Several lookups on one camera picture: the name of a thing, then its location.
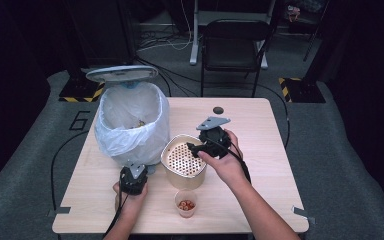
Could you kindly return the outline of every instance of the trash can lid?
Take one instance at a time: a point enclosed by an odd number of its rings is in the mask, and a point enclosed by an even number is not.
[[[158,70],[151,66],[129,65],[101,68],[86,74],[94,82],[130,82],[154,78]]]

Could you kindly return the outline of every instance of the gray carpet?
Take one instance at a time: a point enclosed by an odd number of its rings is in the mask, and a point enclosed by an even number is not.
[[[305,39],[303,36],[276,35],[267,53],[269,68],[260,74],[261,86],[256,96],[271,102],[284,142],[288,127],[283,103],[266,88],[280,95],[279,77],[305,75],[319,44],[317,42],[307,62],[303,62],[308,46]],[[200,66],[188,64],[190,49],[190,45],[183,50],[165,46],[139,51],[138,54],[147,61],[197,81]],[[198,82],[172,73],[170,76],[176,84],[192,92],[182,91],[167,80],[171,96],[199,95]],[[47,216],[52,209],[51,163],[59,148],[71,137],[80,134],[62,147],[55,158],[55,198],[58,205],[86,137],[82,132],[89,130],[99,104],[59,102],[58,94],[67,80],[66,72],[49,77],[52,92],[46,107],[0,173],[0,239],[57,239],[51,229],[54,219]],[[161,77],[153,83],[167,96],[170,95]],[[286,151],[304,207],[316,219],[306,239],[384,239],[383,192],[350,146],[329,89],[323,82],[319,82],[318,86],[326,99],[325,104],[286,104],[290,120]],[[234,92],[250,96],[250,91]],[[220,93],[220,89],[206,91],[206,94]],[[79,111],[85,111],[80,115],[80,118],[87,119],[84,129],[70,130]],[[101,235],[62,235],[62,239],[100,238]],[[186,236],[184,239],[234,238]]]

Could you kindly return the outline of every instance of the yellow and black tape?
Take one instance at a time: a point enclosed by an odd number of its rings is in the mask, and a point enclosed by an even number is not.
[[[287,80],[301,81],[301,78],[279,78],[280,87],[282,88],[282,93],[285,97],[285,101],[292,102],[291,94],[289,93],[289,89],[286,86]]]
[[[62,102],[96,102],[101,96],[102,91],[104,90],[105,83],[99,83],[93,96],[88,97],[60,97],[59,101]]]

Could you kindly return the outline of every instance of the perforated container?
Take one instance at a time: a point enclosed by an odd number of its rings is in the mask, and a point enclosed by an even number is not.
[[[167,178],[178,189],[196,189],[205,179],[207,163],[192,155],[186,145],[188,142],[202,144],[199,139],[182,134],[174,137],[161,154]]]

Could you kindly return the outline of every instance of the small cup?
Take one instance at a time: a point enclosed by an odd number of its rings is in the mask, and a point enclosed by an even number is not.
[[[194,191],[183,189],[174,196],[174,204],[180,216],[190,218],[196,209],[197,196]]]

